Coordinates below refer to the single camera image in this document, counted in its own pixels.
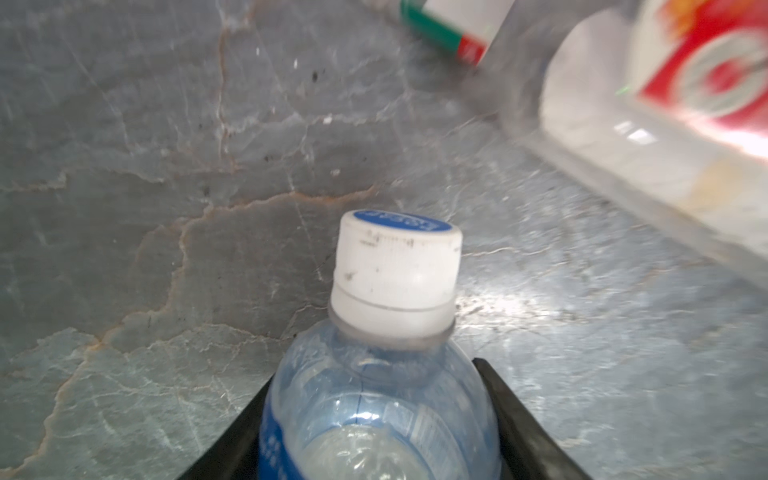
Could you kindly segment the blue label bottle front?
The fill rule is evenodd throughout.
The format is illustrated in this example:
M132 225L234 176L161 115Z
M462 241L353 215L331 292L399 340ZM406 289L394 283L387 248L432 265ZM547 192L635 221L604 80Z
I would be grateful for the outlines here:
M425 216L342 216L327 318L270 382L259 478L501 476L491 399L452 339L462 243Z

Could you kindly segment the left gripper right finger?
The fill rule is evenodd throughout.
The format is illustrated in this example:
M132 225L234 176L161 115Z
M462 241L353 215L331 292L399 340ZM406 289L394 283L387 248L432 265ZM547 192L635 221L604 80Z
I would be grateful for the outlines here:
M501 376L482 358L472 360L498 419L503 480L592 480L544 430Z

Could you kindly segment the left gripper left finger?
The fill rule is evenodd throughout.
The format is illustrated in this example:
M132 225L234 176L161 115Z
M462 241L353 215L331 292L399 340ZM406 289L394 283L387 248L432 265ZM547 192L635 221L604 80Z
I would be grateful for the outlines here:
M249 480L258 478L259 430L272 377L216 442L178 480Z

